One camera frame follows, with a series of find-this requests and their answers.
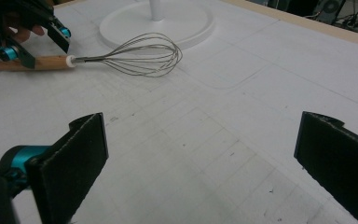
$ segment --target white surface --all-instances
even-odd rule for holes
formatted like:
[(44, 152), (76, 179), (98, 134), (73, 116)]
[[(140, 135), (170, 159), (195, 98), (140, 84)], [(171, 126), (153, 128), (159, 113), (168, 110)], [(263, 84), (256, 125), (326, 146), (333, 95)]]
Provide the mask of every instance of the white surface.
[[(0, 72), (0, 158), (48, 145), (73, 119), (103, 112), (110, 158), (73, 218), (110, 223), (358, 223), (293, 157), (301, 112), (358, 133), (358, 45), (217, 0), (211, 38), (184, 50), (166, 77), (129, 77), (104, 64)], [(109, 52), (101, 20), (132, 1), (56, 10), (70, 53)], [(62, 54), (46, 36), (24, 47)], [(14, 203), (40, 223), (32, 194)]]
[(180, 49), (188, 49), (207, 39), (213, 28), (213, 14), (207, 7), (170, 0), (115, 10), (103, 19), (100, 32), (104, 43), (113, 49), (145, 33), (164, 34)]

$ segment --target lamp base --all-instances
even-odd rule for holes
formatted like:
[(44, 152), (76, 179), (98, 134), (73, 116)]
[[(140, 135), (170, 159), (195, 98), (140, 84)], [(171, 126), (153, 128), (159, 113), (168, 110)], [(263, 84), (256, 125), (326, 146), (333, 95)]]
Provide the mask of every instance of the lamp base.
[(187, 49), (212, 34), (214, 19), (208, 8), (187, 1), (163, 1), (161, 7), (161, 21), (152, 21), (148, 2), (112, 12), (100, 26), (103, 42), (114, 49), (137, 35), (161, 33), (180, 49)]

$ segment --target pencil mark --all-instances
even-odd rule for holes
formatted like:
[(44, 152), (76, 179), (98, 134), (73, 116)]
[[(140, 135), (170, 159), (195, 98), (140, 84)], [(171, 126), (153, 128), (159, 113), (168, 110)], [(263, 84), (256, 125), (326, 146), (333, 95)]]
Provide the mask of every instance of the pencil mark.
[(110, 119), (110, 121), (111, 122), (114, 122), (115, 120), (117, 120), (118, 119), (118, 117), (112, 117), (111, 119)]

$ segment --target wire whisk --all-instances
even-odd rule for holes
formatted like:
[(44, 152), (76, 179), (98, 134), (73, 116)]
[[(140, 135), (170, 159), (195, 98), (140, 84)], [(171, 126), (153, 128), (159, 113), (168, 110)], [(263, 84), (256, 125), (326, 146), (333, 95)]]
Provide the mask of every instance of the wire whisk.
[(161, 77), (170, 73), (182, 60), (179, 47), (166, 35), (138, 35), (102, 56), (47, 56), (36, 58), (35, 69), (23, 67), (18, 60), (0, 62), (1, 71), (58, 70), (79, 63), (104, 63), (130, 76)]

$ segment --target whisk handle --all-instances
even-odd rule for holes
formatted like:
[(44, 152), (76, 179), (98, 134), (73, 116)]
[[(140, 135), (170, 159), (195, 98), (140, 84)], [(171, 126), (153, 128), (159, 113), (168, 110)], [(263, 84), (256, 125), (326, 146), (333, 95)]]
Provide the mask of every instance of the whisk handle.
[(34, 71), (34, 70), (61, 70), (75, 67), (72, 60), (75, 58), (73, 55), (60, 55), (60, 56), (43, 56), (37, 57), (34, 64), (34, 69), (30, 69), (21, 65), (19, 60), (9, 62), (0, 62), (0, 71)]

